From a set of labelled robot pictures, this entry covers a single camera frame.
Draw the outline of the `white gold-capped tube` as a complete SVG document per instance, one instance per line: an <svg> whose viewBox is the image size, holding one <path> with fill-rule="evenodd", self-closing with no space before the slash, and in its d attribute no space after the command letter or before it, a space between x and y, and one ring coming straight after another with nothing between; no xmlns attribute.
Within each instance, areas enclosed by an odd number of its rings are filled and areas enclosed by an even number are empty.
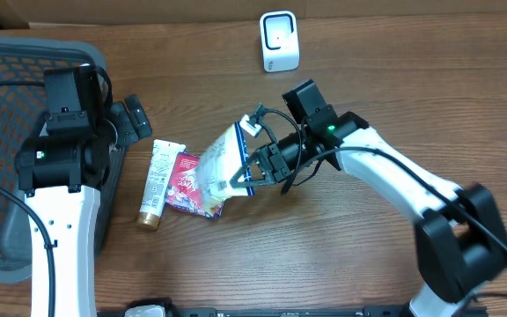
<svg viewBox="0 0 507 317"><path fill-rule="evenodd" d="M137 224L155 231L163 214L165 192L171 178L175 160L186 145L156 139L153 142L150 166L145 182L143 199Z"/></svg>

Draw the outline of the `white yellow snack bag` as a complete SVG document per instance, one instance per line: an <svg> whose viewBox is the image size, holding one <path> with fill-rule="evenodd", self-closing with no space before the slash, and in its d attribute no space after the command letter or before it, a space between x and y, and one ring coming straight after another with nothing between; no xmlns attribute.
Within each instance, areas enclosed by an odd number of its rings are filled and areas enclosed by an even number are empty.
<svg viewBox="0 0 507 317"><path fill-rule="evenodd" d="M200 157L196 171L202 208L208 217L218 217L224 201L234 196L253 196L254 189L234 188L230 180L247 162L246 139L234 122Z"/></svg>

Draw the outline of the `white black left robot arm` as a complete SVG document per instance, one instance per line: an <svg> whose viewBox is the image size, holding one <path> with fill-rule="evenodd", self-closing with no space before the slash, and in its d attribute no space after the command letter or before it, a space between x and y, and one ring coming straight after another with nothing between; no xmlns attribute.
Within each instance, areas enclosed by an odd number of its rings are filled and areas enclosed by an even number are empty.
<svg viewBox="0 0 507 317"><path fill-rule="evenodd" d="M94 236L111 153L151 136L136 96L115 102L98 65L47 70L48 111L15 167L32 243L33 316L94 316Z"/></svg>

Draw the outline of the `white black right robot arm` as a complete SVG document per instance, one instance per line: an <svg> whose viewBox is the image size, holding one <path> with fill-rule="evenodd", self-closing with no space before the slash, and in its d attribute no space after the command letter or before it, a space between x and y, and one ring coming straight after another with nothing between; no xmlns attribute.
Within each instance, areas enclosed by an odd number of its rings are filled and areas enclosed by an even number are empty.
<svg viewBox="0 0 507 317"><path fill-rule="evenodd" d="M363 118L338 115L311 79L283 95L296 132L254 151L232 188L281 184L328 162L375 189L412 224L422 289L403 316L456 316L507 269L507 231L492 193L462 188L396 151Z"/></svg>

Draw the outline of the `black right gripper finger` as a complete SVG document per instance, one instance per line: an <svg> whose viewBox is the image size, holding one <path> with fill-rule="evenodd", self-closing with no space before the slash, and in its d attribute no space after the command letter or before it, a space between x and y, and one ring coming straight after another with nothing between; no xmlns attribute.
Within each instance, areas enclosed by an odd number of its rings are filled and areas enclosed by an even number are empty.
<svg viewBox="0 0 507 317"><path fill-rule="evenodd" d="M266 175L263 179L250 180L244 175L235 175L229 180L229 184L232 188L257 188L273 186L277 181L270 175Z"/></svg>
<svg viewBox="0 0 507 317"><path fill-rule="evenodd" d="M230 183L255 183L256 180L251 174L251 165L255 165L260 157L258 151L254 151L247 161L238 169L238 171L229 180Z"/></svg>

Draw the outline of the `red purple snack packet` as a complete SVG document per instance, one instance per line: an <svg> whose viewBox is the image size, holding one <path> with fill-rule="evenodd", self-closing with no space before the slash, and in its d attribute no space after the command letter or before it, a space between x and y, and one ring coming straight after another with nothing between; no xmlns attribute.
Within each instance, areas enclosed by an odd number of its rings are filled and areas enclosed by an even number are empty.
<svg viewBox="0 0 507 317"><path fill-rule="evenodd" d="M202 207L201 192L196 181L196 167L199 158L180 152L174 163L173 171L165 192L165 203L177 210L206 218L219 218L223 205L205 210Z"/></svg>

